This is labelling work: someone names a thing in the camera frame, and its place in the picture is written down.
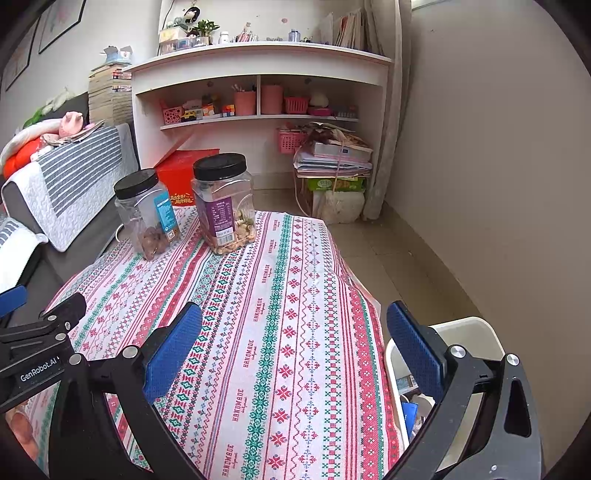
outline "tablecloth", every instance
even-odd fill
[[[196,209],[175,213],[182,239],[174,248],[148,262],[121,243],[56,295],[52,306],[77,291],[87,302],[70,332],[74,350],[89,360],[115,356],[194,301],[202,332],[154,405],[206,477],[381,479],[398,459],[400,434],[379,304],[326,225],[257,212],[256,242],[218,256],[203,242]],[[44,469],[56,392],[26,407]],[[148,467],[116,397],[108,402],[130,458]]]

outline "curtain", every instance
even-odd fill
[[[363,208],[363,215],[376,219],[382,209],[394,151],[406,107],[410,71],[411,0],[363,0],[367,14],[369,49],[393,60],[388,79],[384,130],[373,188]]]

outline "blue gripper pad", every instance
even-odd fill
[[[168,393],[189,350],[201,333],[202,318],[198,305],[190,304],[179,315],[182,315],[181,319],[145,367],[144,395],[150,404]]]
[[[440,402],[444,393],[443,366],[423,339],[418,326],[398,302],[388,307],[386,321],[388,331],[421,392]]]
[[[27,302],[27,289],[22,285],[0,293],[0,317],[14,312]]]

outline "pen holder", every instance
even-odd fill
[[[256,92],[234,92],[236,116],[256,115]]]
[[[261,113],[277,115],[283,111],[283,87],[281,85],[261,85]]]

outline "white shelf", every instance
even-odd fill
[[[238,42],[226,43],[221,45],[209,45],[207,47],[186,48],[184,50],[177,50],[164,55],[153,57],[146,61],[135,63],[123,69],[124,72],[137,73],[140,70],[151,69],[153,67],[161,66],[170,61],[177,61],[180,59],[187,59],[191,57],[208,56],[211,54],[219,54],[225,51],[228,52],[247,52],[256,50],[274,50],[278,53],[286,51],[300,51],[311,53],[326,52],[331,55],[339,55],[349,59],[362,59],[370,61],[379,65],[390,65],[392,60],[388,57],[376,55],[362,50],[354,50],[353,48],[335,47],[333,45],[321,45],[317,43],[305,42],[288,42],[288,41],[256,41],[256,42]]]
[[[169,130],[171,128],[190,127],[191,125],[212,124],[215,122],[226,122],[231,120],[254,120],[261,118],[285,118],[285,119],[309,119],[309,120],[331,120],[333,122],[358,122],[357,118],[347,118],[341,116],[314,116],[314,115],[289,115],[282,113],[281,115],[242,115],[242,116],[223,116],[220,118],[202,118],[192,122],[181,122],[179,124],[164,125],[160,130]]]

